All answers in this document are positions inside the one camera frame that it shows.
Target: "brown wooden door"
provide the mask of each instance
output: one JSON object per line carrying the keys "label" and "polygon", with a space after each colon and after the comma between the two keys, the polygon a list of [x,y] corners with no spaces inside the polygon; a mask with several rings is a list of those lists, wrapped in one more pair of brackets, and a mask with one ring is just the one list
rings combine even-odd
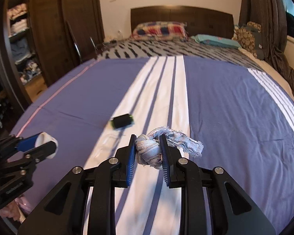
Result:
{"label": "brown wooden door", "polygon": [[61,0],[67,33],[77,43],[82,59],[94,52],[95,44],[103,42],[103,27],[99,0]]}
{"label": "brown wooden door", "polygon": [[31,29],[47,85],[51,85],[77,65],[67,39],[61,0],[30,0]]}

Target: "wooden drawer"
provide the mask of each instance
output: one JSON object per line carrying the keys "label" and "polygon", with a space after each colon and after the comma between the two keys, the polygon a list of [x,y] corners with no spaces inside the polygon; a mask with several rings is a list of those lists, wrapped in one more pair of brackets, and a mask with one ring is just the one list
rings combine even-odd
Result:
{"label": "wooden drawer", "polygon": [[41,74],[36,76],[25,85],[25,89],[32,102],[36,101],[43,91],[47,89],[44,77]]}

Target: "gray and black striped blanket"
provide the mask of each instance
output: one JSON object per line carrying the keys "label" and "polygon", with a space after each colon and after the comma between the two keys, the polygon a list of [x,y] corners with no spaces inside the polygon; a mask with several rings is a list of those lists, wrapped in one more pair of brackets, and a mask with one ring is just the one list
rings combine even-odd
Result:
{"label": "gray and black striped blanket", "polygon": [[262,68],[237,49],[220,48],[196,43],[194,40],[180,41],[120,41],[116,46],[99,55],[99,59],[142,58],[151,56],[200,56],[217,61],[231,62],[247,68]]}

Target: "wardrobe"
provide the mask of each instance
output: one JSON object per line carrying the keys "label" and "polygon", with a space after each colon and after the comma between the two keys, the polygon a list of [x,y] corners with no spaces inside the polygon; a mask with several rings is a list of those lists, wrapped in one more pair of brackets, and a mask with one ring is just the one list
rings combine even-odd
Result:
{"label": "wardrobe", "polygon": [[[7,12],[17,4],[26,4],[27,12],[22,19],[27,19],[27,26],[11,34],[12,21]],[[30,50],[30,58],[26,59],[33,59],[41,71],[27,83],[20,78],[11,44],[24,37]],[[95,45],[103,39],[99,0],[3,1],[0,4],[0,82],[15,112],[21,115],[47,87],[80,63],[96,58]]]}

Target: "beige bed sheet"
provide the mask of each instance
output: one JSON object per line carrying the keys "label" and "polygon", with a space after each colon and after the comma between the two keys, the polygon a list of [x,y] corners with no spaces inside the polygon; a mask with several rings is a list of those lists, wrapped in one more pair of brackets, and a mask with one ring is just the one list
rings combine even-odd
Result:
{"label": "beige bed sheet", "polygon": [[255,58],[246,49],[239,48],[239,51],[241,51],[244,55],[248,56],[255,63],[257,63],[261,68],[263,68],[263,70],[266,73],[268,73],[276,82],[278,82],[278,84],[288,93],[288,95],[294,101],[294,96],[292,94],[292,90],[291,90],[290,85],[287,83],[287,81],[274,68],[272,68],[267,62],[261,61],[261,60]]}

